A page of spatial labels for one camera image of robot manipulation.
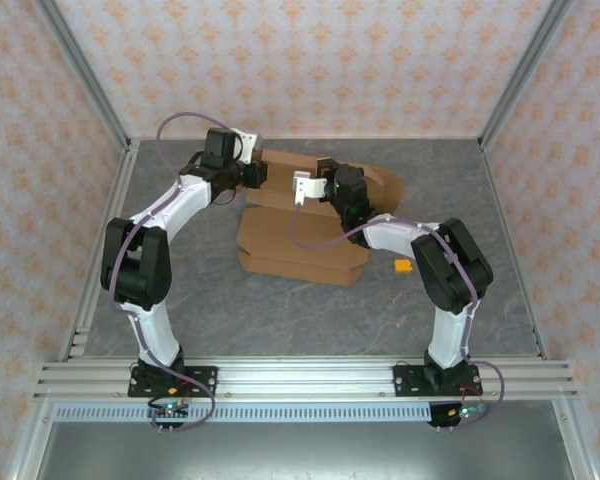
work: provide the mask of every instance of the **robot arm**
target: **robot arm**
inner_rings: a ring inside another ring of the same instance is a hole
[[[338,212],[345,232],[364,225],[364,229],[349,237],[351,242],[416,260],[425,290],[435,305],[435,316],[433,338],[421,372],[423,378],[412,379],[412,383],[428,385],[436,394],[457,395],[460,383],[467,382],[467,376],[471,379],[476,376],[476,367],[466,362],[464,333],[477,305],[473,305],[468,286],[432,232],[450,247],[481,299],[493,281],[493,272],[464,224],[457,219],[423,224],[380,214],[369,201],[363,169],[341,165],[332,159],[318,162],[316,179],[296,172],[294,188],[296,205],[301,205],[305,197],[328,201]],[[468,384],[480,388],[479,382]],[[423,393],[420,387],[413,390],[414,394]]]
[[[130,231],[140,230],[124,253],[114,300],[131,320],[140,345],[138,367],[132,377],[152,377],[152,396],[177,386],[149,356],[179,373],[184,372],[182,349],[171,331],[165,298],[171,286],[169,244],[197,212],[227,189],[259,188],[267,167],[252,158],[260,138],[238,130],[210,129],[205,149],[196,153],[180,177],[153,205],[130,219],[114,218],[105,232],[100,283],[111,287],[116,258]]]

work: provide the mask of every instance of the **aluminum frame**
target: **aluminum frame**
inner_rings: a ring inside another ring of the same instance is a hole
[[[535,304],[529,298],[529,281],[527,280],[526,275],[524,274],[522,268],[520,268],[520,264],[518,262],[518,256],[516,255],[516,250],[513,246],[513,240],[511,239],[511,234],[509,225],[507,224],[507,218],[505,217],[504,210],[502,209],[502,205],[500,204],[500,199],[498,198],[498,191],[496,189],[495,182],[493,181],[493,175],[491,174],[491,167],[489,166],[489,158],[487,152],[482,152],[482,164],[484,166],[485,172],[487,173],[487,179],[489,181],[489,186],[491,187],[491,193],[493,194],[493,198],[496,204],[496,209],[498,210],[498,216],[500,217],[500,223],[502,224],[502,230],[504,230],[504,236],[507,240],[507,246],[509,247],[509,253],[511,255],[511,259],[513,260],[513,268],[516,271],[516,278],[518,279],[518,283],[521,288],[522,297],[524,298],[524,304],[527,307],[527,311],[529,312],[529,316],[531,319],[531,327],[533,328],[533,333],[536,336],[536,344],[538,345],[538,350],[540,350],[540,355],[543,359],[547,359],[550,357],[551,352],[549,351],[549,342],[547,340],[547,336],[542,328],[540,322],[538,322],[538,312],[535,307]]]
[[[399,357],[216,357],[190,358],[187,364],[220,367],[217,400],[221,405],[289,402],[368,404],[378,407],[404,402],[395,397],[392,366],[421,359]],[[506,379],[506,401],[552,400],[565,449],[576,480],[600,480],[600,465],[587,436],[584,408],[568,362],[540,357],[489,358]],[[36,387],[34,419],[24,432],[9,479],[35,478],[42,463],[58,404],[85,403],[128,406],[146,399],[126,396],[133,358],[78,357],[47,363]],[[481,369],[485,399],[499,391],[495,373]],[[450,397],[414,397],[409,401],[440,401]],[[196,399],[205,404],[208,400]]]
[[[82,288],[78,308],[74,315],[74,328],[70,334],[70,338],[65,342],[64,353],[62,355],[63,360],[84,354],[84,345],[87,343],[87,335],[100,293],[100,259],[102,258],[102,249],[104,247],[105,229],[109,220],[119,215],[122,210],[131,174],[133,173],[133,166],[138,155],[138,147],[138,142],[131,142],[129,149],[121,152],[118,169],[116,170],[113,184],[107,197],[105,210],[100,218],[98,240],[91,253],[89,270]]]
[[[87,94],[105,123],[111,138],[121,147],[126,148],[129,144],[122,122],[111,106],[104,89],[100,85],[96,74],[93,72],[86,55],[80,48],[78,41],[71,32],[67,21],[55,0],[33,0],[38,11],[49,25],[49,29],[55,35],[60,48],[67,60],[73,67],[76,75],[82,82]]]
[[[507,120],[536,65],[542,58],[542,54],[551,43],[551,39],[562,25],[562,19],[572,3],[573,0],[553,0],[549,6],[531,43],[522,55],[509,83],[491,112],[484,132],[478,138],[482,151],[486,151],[494,143],[500,128]]]

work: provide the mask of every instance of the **wire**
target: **wire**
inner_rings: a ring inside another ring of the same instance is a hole
[[[136,234],[140,231],[140,229],[142,228],[142,226],[153,216],[157,215],[159,212],[161,212],[162,210],[164,210],[167,206],[169,206],[176,198],[178,198],[178,195],[182,192],[182,178],[180,177],[180,175],[178,174],[178,172],[171,166],[171,164],[167,161],[165,153],[164,153],[164,149],[163,149],[163,145],[162,145],[162,131],[164,130],[164,128],[173,120],[175,120],[176,118],[180,118],[180,117],[196,117],[196,118],[201,118],[203,120],[207,120],[211,123],[214,123],[215,125],[221,127],[221,128],[227,128],[228,127],[226,125],[224,125],[223,123],[219,122],[218,120],[215,120],[214,118],[209,117],[208,115],[204,115],[202,113],[197,113],[197,112],[180,112],[180,113],[176,113],[174,115],[171,115],[170,117],[168,117],[167,119],[165,119],[161,124],[160,127],[158,128],[158,132],[156,133],[156,150],[158,152],[158,158],[162,161],[162,163],[171,171],[171,173],[173,174],[173,176],[176,179],[176,188],[174,189],[173,193],[161,204],[159,204],[156,208],[154,208],[150,213],[148,213],[147,215],[145,215],[142,219],[140,219],[140,221],[138,223],[136,223],[133,228],[131,229],[131,231],[129,232],[129,234],[127,235],[127,237],[124,239],[124,242],[122,242],[122,246],[120,247],[120,251],[118,252],[118,256],[116,257],[116,261],[113,265],[113,270],[111,272],[111,282],[109,284],[109,303],[111,305],[111,307],[116,310],[116,311],[120,311],[122,313],[124,313],[125,315],[127,315],[132,323],[134,324],[134,329],[136,331],[136,335],[138,337],[138,342],[140,343],[140,347],[145,351],[145,353],[147,354],[147,356],[151,359],[151,361],[153,363],[155,363],[156,366],[158,366],[159,368],[161,368],[163,371],[165,371],[166,373],[168,373],[169,375],[176,377],[184,382],[188,382],[194,386],[196,386],[197,388],[199,388],[201,391],[203,391],[211,400],[211,409],[209,410],[209,412],[202,417],[201,419],[192,422],[192,423],[188,423],[186,425],[183,425],[177,429],[170,429],[171,432],[173,433],[174,431],[184,431],[184,430],[190,430],[192,428],[197,427],[198,425],[202,425],[204,422],[206,422],[209,418],[211,418],[211,416],[213,415],[213,413],[215,412],[216,409],[216,399],[213,395],[213,393],[211,392],[211,390],[209,390],[207,388],[206,385],[204,385],[203,383],[195,380],[194,378],[191,378],[187,375],[182,375],[179,372],[176,372],[174,370],[172,370],[171,368],[169,368],[167,365],[163,364],[155,355],[154,353],[150,350],[146,339],[144,337],[144,333],[142,332],[142,326],[140,325],[140,318],[138,317],[138,315],[135,312],[132,312],[130,310],[125,310],[124,308],[122,308],[121,306],[119,306],[116,302],[115,302],[115,291],[116,291],[116,285],[118,282],[118,274],[120,273],[120,267],[122,265],[122,261],[124,259],[124,256],[127,252],[127,250],[129,249],[129,245],[131,244],[131,242],[133,241],[133,239],[135,238]],[[240,138],[240,136],[238,136],[238,138],[240,139],[240,144],[242,145],[242,138]],[[154,413],[154,415],[151,418],[151,425],[157,429],[158,431],[162,430],[162,426],[157,424],[156,421],[156,416],[157,414]]]
[[[433,228],[429,227],[428,225],[426,225],[424,223],[413,222],[411,220],[403,220],[403,219],[398,219],[395,217],[390,217],[390,218],[383,218],[382,220],[375,220],[375,221],[372,220],[370,222],[365,223],[364,225],[360,225],[360,226],[348,231],[347,233],[345,233],[344,235],[342,235],[338,238],[334,238],[333,240],[329,240],[328,242],[325,242],[325,243],[321,243],[318,245],[305,244],[305,243],[298,241],[298,239],[296,238],[296,234],[295,234],[296,221],[298,219],[298,214],[300,213],[300,207],[301,207],[301,205],[296,206],[296,209],[294,210],[293,215],[291,217],[291,224],[289,225],[289,236],[291,237],[291,241],[301,248],[318,249],[318,248],[331,247],[331,246],[333,246],[337,243],[340,243],[341,241],[349,238],[350,236],[355,235],[358,232],[361,232],[365,228],[373,227],[374,225],[380,225],[383,223],[394,223],[394,224],[398,224],[398,225],[408,225],[410,227],[419,228],[420,230],[423,230],[423,231],[429,233],[430,235],[433,236],[433,238],[435,238],[437,240],[437,242],[440,244],[440,246],[446,252],[449,259],[451,259],[453,265],[456,267],[456,269],[458,271],[458,274],[462,278],[462,281],[465,283],[465,285],[469,289],[469,293],[471,294],[471,303],[469,304],[469,308],[467,308],[467,318],[465,321],[465,327],[464,327],[464,331],[462,333],[462,340],[460,343],[460,353],[462,355],[462,359],[465,362],[467,362],[467,364],[469,364],[469,365],[485,365],[489,368],[492,368],[496,372],[496,375],[498,376],[498,380],[500,381],[500,395],[498,396],[498,399],[496,400],[496,403],[493,406],[493,408],[491,408],[489,411],[487,411],[487,413],[484,416],[480,417],[476,421],[471,422],[469,424],[465,424],[465,425],[458,425],[455,428],[462,429],[462,428],[472,427],[476,423],[478,423],[478,422],[484,420],[485,418],[488,418],[490,415],[492,415],[493,412],[502,404],[502,400],[504,399],[504,394],[505,394],[504,376],[502,375],[502,372],[500,371],[500,369],[493,363],[487,362],[486,360],[471,360],[469,358],[469,355],[467,353],[468,349],[469,349],[469,337],[471,335],[471,328],[473,326],[473,312],[478,307],[478,302],[479,302],[478,292],[476,292],[476,289],[475,289],[473,283],[471,282],[469,275],[467,275],[467,272],[465,271],[464,267],[458,260],[457,255],[453,252],[453,250],[451,250],[451,247],[449,245],[447,245],[447,242],[444,241],[444,238],[442,238],[442,236],[436,230],[434,230]]]
[[[151,408],[156,408],[156,409],[163,408],[163,407],[164,407],[164,405],[158,405],[158,404],[156,403],[157,401],[159,401],[159,400],[162,400],[163,398],[167,398],[167,399],[169,399],[169,402],[168,402],[168,403],[175,403],[175,402],[177,402],[178,400],[180,400],[180,399],[182,398],[182,397],[180,397],[180,396],[178,395],[178,393],[179,393],[179,392],[180,392],[180,391],[181,391],[183,388],[185,389],[185,390],[184,390],[184,394],[185,394],[185,396],[184,396],[184,400],[186,400],[187,398],[189,398],[189,391],[191,390],[191,384],[190,384],[189,382],[182,382],[182,385],[180,385],[180,386],[178,387],[178,389],[177,389],[177,391],[176,391],[176,393],[175,393],[174,395],[172,395],[172,396],[170,396],[170,397],[154,397],[154,398],[150,399],[150,400],[147,402],[147,405],[148,405],[149,407],[151,407]]]
[[[236,198],[236,193],[237,193],[237,190],[234,189],[233,195],[231,195],[231,198],[229,199],[228,202],[224,202],[224,203],[211,202],[211,203],[213,203],[214,205],[218,205],[219,207],[222,207],[224,205],[229,205],[231,202],[233,202],[233,199]]]
[[[480,401],[484,405],[484,399],[482,398],[482,394],[477,389],[472,387],[471,385],[465,385],[464,383],[460,382],[460,390],[462,390],[462,406],[463,407],[464,407],[466,396],[467,396],[467,390],[475,393],[480,398]]]

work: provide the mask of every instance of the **gray table surface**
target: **gray table surface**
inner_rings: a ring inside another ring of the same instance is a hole
[[[202,141],[168,141],[176,169]],[[478,309],[474,355],[536,355],[530,314],[478,145],[471,140],[266,140],[266,148],[381,165],[405,182],[396,216],[424,222],[460,218],[490,262],[495,280]],[[142,141],[122,210],[129,217],[172,183],[152,141]],[[393,271],[395,254],[373,251],[360,280],[337,287],[251,274],[238,263],[244,194],[199,212],[170,246],[167,306],[187,356],[420,356],[433,331],[433,304],[420,276]],[[128,320],[101,292],[85,354],[135,356]]]
[[[57,423],[39,480],[569,480],[551,402],[505,402],[453,434],[425,423]]]

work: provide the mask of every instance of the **white cable tray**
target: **white cable tray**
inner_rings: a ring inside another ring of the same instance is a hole
[[[195,421],[207,405],[189,404],[187,415],[165,415],[158,421]],[[56,422],[144,423],[151,409],[138,403],[60,403]],[[218,403],[209,419],[215,423],[420,422],[431,420],[427,402],[368,403]]]

